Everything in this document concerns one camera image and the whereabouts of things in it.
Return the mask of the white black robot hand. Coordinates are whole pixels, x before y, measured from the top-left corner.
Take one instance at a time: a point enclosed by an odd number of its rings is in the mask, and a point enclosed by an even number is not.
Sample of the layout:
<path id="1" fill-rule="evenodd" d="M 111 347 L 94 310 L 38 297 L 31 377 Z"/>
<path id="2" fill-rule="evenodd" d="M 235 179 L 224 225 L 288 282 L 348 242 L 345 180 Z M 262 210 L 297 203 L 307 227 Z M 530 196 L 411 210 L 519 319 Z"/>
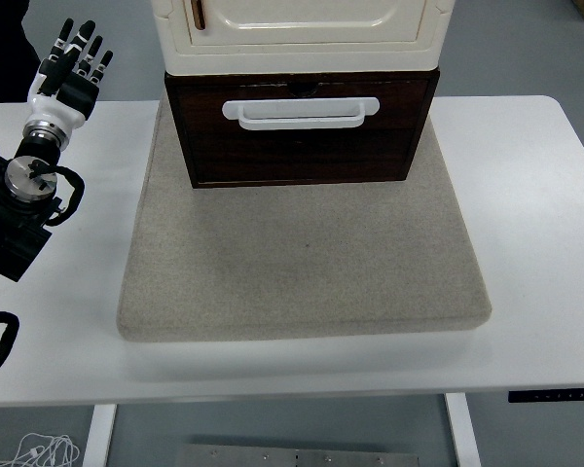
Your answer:
<path id="1" fill-rule="evenodd" d="M 110 50 L 99 52 L 103 38 L 95 33 L 94 21 L 84 22 L 77 30 L 73 27 L 74 20 L 68 18 L 28 92 L 33 118 L 64 132 L 81 126 L 91 116 L 113 58 Z"/>

